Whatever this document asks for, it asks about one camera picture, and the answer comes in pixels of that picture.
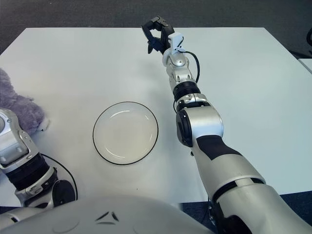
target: gray plush toy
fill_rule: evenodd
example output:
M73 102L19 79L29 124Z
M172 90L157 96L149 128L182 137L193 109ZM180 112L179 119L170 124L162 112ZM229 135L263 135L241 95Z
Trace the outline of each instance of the gray plush toy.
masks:
M29 135L44 131L49 120L33 99L18 95L11 84L8 74L0 68L0 108L13 111L19 118L20 127Z

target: clear plate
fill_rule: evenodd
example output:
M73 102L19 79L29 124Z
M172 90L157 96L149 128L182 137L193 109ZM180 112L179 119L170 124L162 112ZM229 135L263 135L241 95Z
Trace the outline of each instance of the clear plate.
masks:
M154 114L136 102L106 109L93 128L93 143L107 161L126 165L140 161L154 147L158 124Z

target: gray carpet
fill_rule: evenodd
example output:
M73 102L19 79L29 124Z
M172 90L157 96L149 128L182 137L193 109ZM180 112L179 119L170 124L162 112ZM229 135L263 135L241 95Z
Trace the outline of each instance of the gray carpet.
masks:
M156 15L173 27L265 27L287 49L311 55L312 0L0 0L0 53L27 27L140 27ZM312 225L312 192L282 197ZM199 221L205 207L183 204Z

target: table surface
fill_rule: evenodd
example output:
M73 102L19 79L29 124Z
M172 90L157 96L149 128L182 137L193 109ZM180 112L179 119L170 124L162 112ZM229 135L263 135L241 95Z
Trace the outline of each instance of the table surface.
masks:
M299 61L312 73L312 58L300 58Z
M226 144L280 194L312 190L312 74L264 28L176 31L198 56L198 85L222 116ZM169 203L204 201L195 159L176 137L161 60L160 53L147 54L138 28L29 28L0 56L0 67L20 95L45 110L50 126L33 139L73 173L80 197L119 193ZM92 142L97 117L122 101L147 106L159 125L149 155L126 166L105 161ZM0 191L0 205L19 204L3 174Z

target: black cable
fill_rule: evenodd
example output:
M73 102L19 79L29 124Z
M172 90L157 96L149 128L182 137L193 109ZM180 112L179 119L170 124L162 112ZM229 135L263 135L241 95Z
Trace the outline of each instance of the black cable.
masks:
M175 113L176 113L176 108L175 108L175 101L174 101L174 104L173 104L173 106L174 106L174 111L175 111Z
M190 55L192 55L192 56L194 57L194 59L195 59L195 61L196 61L196 66L197 66L196 83L198 83L199 74L200 74L200 67L199 67L199 61L198 61L197 56L196 56L194 53L190 52L190 51L179 51L179 52L181 52L181 53L187 53L187 54L190 54Z
M180 46L180 44L182 44L182 42L184 41L184 37L182 37L182 41L180 41L179 45L177 45L177 47Z
M64 168L65 171L67 171L67 173L70 175L70 177L71 177L72 180L73 180L73 183L74 183L74 186L75 186L75 191L76 191L76 200L78 200L78 189L77 189L77 184L76 184L76 181L75 181L73 175L69 172L69 170L68 170L63 164L61 164L60 162L58 162L56 159L53 159L53 158L51 158L51 157L49 157L49 156L47 156L47 155L44 155L44 154L41 154L41 155L44 156L44 157L47 157L48 159L50 159L50 160L52 160L52 161L54 161L54 162L56 162L58 165L60 165L62 168Z

